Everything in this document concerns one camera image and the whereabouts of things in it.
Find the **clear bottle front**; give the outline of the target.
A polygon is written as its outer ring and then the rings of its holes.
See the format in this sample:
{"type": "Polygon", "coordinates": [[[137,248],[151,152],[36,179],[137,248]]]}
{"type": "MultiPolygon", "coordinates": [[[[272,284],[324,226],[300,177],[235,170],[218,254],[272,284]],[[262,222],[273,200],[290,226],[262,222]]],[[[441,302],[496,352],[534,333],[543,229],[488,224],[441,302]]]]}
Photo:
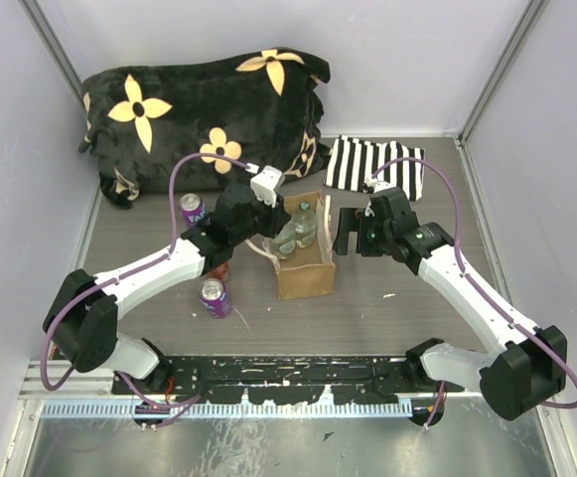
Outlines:
{"type": "Polygon", "coordinates": [[[296,248],[296,231],[293,222],[289,222],[281,232],[270,240],[271,252],[281,260],[288,259],[296,248]]]}

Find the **clear bottle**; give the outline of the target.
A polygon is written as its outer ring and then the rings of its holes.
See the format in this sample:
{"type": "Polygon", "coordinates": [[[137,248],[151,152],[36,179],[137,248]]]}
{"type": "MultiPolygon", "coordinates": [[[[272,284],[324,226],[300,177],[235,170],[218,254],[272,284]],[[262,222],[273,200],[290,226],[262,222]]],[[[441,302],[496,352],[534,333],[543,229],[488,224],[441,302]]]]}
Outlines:
{"type": "Polygon", "coordinates": [[[309,202],[301,202],[293,215],[296,244],[306,248],[313,244],[317,235],[317,216],[309,202]]]}
{"type": "Polygon", "coordinates": [[[281,260],[288,259],[296,248],[296,231],[293,222],[289,222],[281,232],[270,240],[271,252],[281,260]]]}

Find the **cat print canvas bag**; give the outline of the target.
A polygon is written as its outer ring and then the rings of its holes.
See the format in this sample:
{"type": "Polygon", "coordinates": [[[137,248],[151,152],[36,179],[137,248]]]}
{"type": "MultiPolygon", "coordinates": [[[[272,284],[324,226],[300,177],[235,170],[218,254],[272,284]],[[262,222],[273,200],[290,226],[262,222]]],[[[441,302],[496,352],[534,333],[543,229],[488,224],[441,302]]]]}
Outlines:
{"type": "Polygon", "coordinates": [[[278,296],[281,300],[302,299],[331,294],[335,286],[336,265],[333,261],[333,239],[330,231],[331,197],[321,191],[313,191],[284,199],[284,209],[294,215],[298,206],[307,202],[314,209],[317,229],[314,243],[306,248],[297,247],[285,259],[271,252],[269,238],[263,238],[261,246],[250,239],[247,246],[267,258],[274,267],[278,296]]]}

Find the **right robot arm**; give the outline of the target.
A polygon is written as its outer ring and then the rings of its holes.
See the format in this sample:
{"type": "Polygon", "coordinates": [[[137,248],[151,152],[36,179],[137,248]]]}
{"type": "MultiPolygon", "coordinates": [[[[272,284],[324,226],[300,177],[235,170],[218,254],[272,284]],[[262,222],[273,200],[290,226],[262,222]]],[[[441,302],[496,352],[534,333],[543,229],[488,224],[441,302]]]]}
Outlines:
{"type": "Polygon", "coordinates": [[[484,346],[475,352],[430,339],[406,354],[405,377],[417,391],[438,382],[479,393],[501,418],[514,420],[546,403],[570,376],[567,339],[555,326],[539,327],[505,301],[459,254],[455,240],[434,222],[420,224],[397,188],[371,195],[364,208],[342,208],[333,250],[389,256],[437,290],[484,346]]]}

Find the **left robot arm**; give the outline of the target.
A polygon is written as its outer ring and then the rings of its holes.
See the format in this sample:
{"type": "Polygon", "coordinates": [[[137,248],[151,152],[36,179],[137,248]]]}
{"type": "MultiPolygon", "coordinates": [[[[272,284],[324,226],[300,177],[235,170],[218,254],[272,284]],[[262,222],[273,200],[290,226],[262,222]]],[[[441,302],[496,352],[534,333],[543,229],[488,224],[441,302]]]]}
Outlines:
{"type": "Polygon", "coordinates": [[[115,270],[71,272],[42,325],[44,345],[56,345],[71,368],[111,370],[147,394],[163,391],[173,373],[168,359],[148,340],[118,332],[119,321],[142,302],[229,261],[236,247],[256,235],[273,238],[288,223],[275,186],[232,184],[215,209],[171,245],[115,270]]]}

